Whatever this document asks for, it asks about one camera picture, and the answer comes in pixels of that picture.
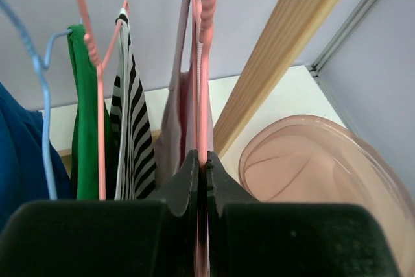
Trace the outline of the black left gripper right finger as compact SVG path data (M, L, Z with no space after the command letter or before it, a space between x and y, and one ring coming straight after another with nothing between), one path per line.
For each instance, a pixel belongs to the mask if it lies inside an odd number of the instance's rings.
M259 202L227 173L215 152L209 151L207 158L207 212L209 218L221 218L224 207L229 204Z

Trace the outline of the pink wire hanger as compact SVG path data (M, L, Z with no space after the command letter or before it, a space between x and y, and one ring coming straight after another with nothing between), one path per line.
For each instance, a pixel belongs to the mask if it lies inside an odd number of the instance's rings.
M207 161L213 146L213 122L209 97L209 53L213 41L213 20L217 0L193 0L195 26L193 71L194 146L198 151L198 208L195 242L195 275L209 276Z

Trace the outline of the black white striped tank top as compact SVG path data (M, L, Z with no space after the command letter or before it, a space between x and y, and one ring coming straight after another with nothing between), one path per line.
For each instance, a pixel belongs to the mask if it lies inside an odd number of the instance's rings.
M156 189L156 161L143 85L132 50L127 9L116 22L118 66L113 83L110 121L119 149L116 200L144 199Z

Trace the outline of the pale pink tank top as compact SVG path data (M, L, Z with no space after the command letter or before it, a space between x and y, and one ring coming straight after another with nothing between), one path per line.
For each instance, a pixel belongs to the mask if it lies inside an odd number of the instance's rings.
M192 9L192 49L189 70L181 71L185 33L189 10ZM196 149L198 143L198 100L201 83L201 61L203 44L200 42L202 0L182 0L178 22L176 50L165 105L161 134L154 149L156 181L162 185L181 167L186 154Z

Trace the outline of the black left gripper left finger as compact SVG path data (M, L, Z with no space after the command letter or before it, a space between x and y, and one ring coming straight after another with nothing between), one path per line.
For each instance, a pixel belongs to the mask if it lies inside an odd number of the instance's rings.
M198 207L198 151L190 150L178 172L148 199L166 204L175 217L195 218Z

